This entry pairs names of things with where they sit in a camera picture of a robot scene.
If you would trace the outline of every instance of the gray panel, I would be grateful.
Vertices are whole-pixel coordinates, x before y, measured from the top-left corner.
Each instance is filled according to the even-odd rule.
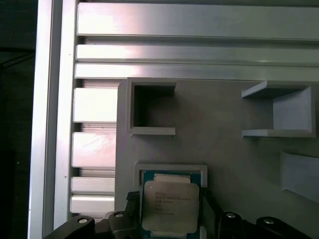
[[[274,99],[274,129],[315,132],[314,97],[308,87]]]
[[[82,2],[78,35],[317,40],[318,21],[317,8]]]
[[[77,46],[79,62],[194,63],[319,66],[317,49],[207,47],[87,41]]]
[[[319,158],[281,153],[281,187],[319,203]]]
[[[154,77],[176,79],[319,81],[317,67],[235,66],[195,64],[103,64],[77,63],[80,79]]]
[[[132,181],[136,162],[205,164],[208,188],[224,210],[238,212],[252,223],[261,216],[277,217],[318,238],[319,204],[282,191],[280,151],[318,155],[319,140],[242,139],[242,129],[272,123],[268,114],[257,114],[271,112],[272,104],[241,100],[241,89],[256,83],[177,81],[175,101],[163,113],[169,114],[171,117],[166,120],[176,125],[175,137],[132,137],[125,133],[126,84],[122,83],[118,91],[116,174],[125,177],[116,178],[116,210],[125,205],[128,191],[138,189]]]

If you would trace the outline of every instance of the metal frame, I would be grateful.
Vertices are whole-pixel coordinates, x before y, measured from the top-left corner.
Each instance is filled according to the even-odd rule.
[[[136,2],[168,3],[166,0]],[[233,0],[222,2],[234,3]],[[91,88],[117,87],[127,77],[319,81],[316,58],[319,31],[305,27],[319,21],[318,8],[198,4],[208,3],[206,0],[194,5],[191,0],[187,3],[39,0],[30,239],[43,238],[71,216],[76,79]],[[185,10],[191,12],[186,21],[183,20]],[[204,19],[212,24],[203,26]],[[85,38],[81,42],[84,45],[77,46],[77,33]],[[81,124],[83,132],[101,133],[99,126],[107,123],[82,120],[76,123]],[[114,174],[103,168],[82,168],[79,172],[80,176]]]
[[[57,121],[54,225],[56,229],[70,217],[71,147],[74,128],[73,89],[76,45],[77,0],[63,1],[60,85]]]
[[[62,2],[40,0],[36,36],[28,238],[53,230]]]

